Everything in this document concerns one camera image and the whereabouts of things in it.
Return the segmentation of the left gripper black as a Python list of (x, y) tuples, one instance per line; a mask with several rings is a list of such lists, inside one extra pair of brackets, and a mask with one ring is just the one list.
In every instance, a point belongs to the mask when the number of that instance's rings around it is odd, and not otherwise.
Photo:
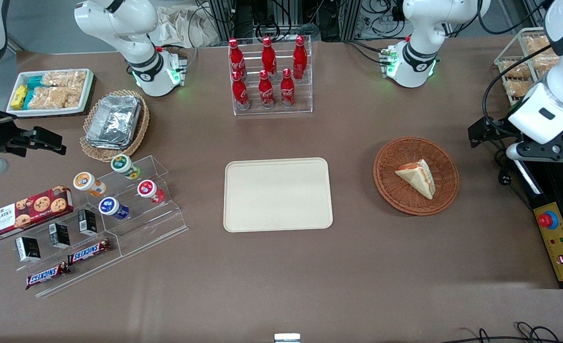
[(510, 122), (495, 122), (496, 129), (488, 123), (485, 117), (469, 126), (469, 141), (471, 147), (487, 141), (499, 141), (502, 146), (506, 141), (519, 143), (523, 141), (523, 133)]

